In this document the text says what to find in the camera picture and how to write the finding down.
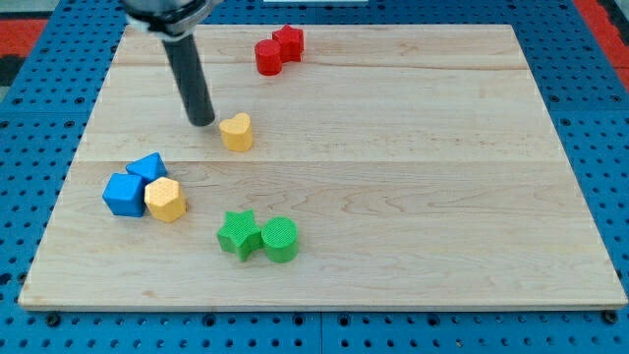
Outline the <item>grey robot end flange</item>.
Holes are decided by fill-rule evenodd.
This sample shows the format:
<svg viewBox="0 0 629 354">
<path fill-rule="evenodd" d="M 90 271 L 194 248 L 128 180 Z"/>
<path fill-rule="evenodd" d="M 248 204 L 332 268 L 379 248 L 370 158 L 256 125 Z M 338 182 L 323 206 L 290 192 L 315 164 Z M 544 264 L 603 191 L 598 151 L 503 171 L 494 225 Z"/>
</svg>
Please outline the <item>grey robot end flange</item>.
<svg viewBox="0 0 629 354">
<path fill-rule="evenodd" d="M 161 39 L 191 34 L 223 0 L 121 0 L 129 25 Z"/>
</svg>

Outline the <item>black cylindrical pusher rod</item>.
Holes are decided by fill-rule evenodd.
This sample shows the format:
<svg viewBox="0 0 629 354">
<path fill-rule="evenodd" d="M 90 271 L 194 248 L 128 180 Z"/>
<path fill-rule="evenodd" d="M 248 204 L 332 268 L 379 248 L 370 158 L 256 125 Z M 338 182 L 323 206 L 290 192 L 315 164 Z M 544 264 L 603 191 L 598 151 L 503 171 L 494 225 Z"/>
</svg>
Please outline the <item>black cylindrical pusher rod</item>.
<svg viewBox="0 0 629 354">
<path fill-rule="evenodd" d="M 215 113 L 194 36 L 162 44 L 189 122 L 197 127 L 210 125 Z"/>
</svg>

